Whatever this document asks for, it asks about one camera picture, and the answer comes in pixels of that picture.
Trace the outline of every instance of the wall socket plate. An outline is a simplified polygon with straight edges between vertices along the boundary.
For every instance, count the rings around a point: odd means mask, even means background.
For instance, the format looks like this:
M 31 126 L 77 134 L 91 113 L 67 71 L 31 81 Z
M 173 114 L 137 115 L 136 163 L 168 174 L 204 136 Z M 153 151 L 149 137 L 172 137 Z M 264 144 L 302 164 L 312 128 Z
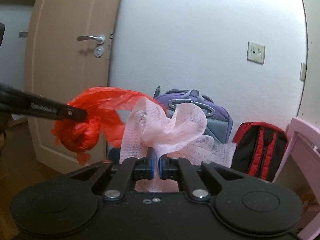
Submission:
M 247 60 L 264 64 L 264 56 L 266 53 L 266 46 L 248 42 Z

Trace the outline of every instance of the purple bag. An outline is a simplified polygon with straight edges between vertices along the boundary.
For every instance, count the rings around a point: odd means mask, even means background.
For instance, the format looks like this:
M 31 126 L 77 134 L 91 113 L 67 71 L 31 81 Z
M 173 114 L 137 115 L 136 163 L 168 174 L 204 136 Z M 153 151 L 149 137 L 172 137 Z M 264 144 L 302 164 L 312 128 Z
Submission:
M 159 92 L 160 86 L 158 86 L 154 98 L 167 107 L 169 118 L 172 117 L 178 104 L 193 103 L 202 108 L 207 117 L 207 127 L 204 134 L 212 136 L 221 143 L 228 143 L 232 129 L 232 118 L 223 107 L 215 105 L 211 98 L 201 95 L 195 89 L 190 91 L 172 89 L 163 95 L 159 95 Z

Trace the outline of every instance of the brown floor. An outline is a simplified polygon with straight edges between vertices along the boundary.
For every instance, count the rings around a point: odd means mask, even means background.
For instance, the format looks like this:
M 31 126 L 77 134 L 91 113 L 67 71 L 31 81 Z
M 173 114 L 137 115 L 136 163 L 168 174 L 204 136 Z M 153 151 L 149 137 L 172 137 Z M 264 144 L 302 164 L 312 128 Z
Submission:
M 0 156 L 0 240 L 9 240 L 18 230 L 10 215 L 10 201 L 26 187 L 59 176 L 36 160 L 28 123 L 10 128 Z

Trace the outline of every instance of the pink plastic furniture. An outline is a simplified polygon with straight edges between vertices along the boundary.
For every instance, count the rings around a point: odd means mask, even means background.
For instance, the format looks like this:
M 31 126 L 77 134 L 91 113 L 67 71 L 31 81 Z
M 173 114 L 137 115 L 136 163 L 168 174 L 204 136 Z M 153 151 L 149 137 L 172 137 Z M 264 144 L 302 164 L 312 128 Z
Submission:
M 284 157 L 273 182 L 279 176 L 288 156 L 291 155 L 301 169 L 317 200 L 320 201 L 320 130 L 300 118 L 292 118 L 288 129 L 290 138 Z M 320 213 L 298 234 L 302 240 L 313 240 L 320 234 Z

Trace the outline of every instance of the wooden door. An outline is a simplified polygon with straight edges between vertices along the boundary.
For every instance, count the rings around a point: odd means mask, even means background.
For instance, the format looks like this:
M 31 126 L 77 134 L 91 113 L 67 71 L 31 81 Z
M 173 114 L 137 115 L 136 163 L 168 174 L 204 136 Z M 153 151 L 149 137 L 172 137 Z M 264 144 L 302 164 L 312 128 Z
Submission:
M 25 56 L 25 90 L 60 102 L 68 102 L 83 90 L 107 86 L 110 34 L 120 0 L 36 0 L 28 30 Z M 105 35 L 102 45 L 78 36 Z M 97 46 L 104 49 L 94 55 Z M 37 159 L 62 173 L 80 168 L 76 154 L 55 145 L 53 121 L 28 119 Z M 89 151 L 90 163 L 106 157 L 103 136 Z

